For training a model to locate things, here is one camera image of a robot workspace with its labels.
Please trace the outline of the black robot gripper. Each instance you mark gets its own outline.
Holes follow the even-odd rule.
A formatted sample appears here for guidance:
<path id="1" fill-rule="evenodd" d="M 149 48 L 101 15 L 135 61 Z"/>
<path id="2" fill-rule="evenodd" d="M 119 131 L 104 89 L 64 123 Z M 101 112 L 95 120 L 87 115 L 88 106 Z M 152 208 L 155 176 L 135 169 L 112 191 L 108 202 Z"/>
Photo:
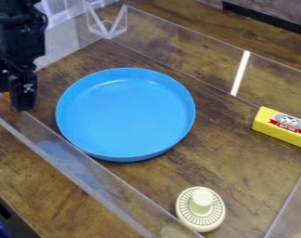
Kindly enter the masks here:
<path id="1" fill-rule="evenodd" d="M 0 0 L 0 93 L 9 92 L 13 112 L 29 110 L 36 104 L 36 74 L 18 73 L 9 76 L 6 65 L 17 71 L 33 72 L 33 60 L 44 55 L 48 18 L 36 7 L 40 2 Z"/>

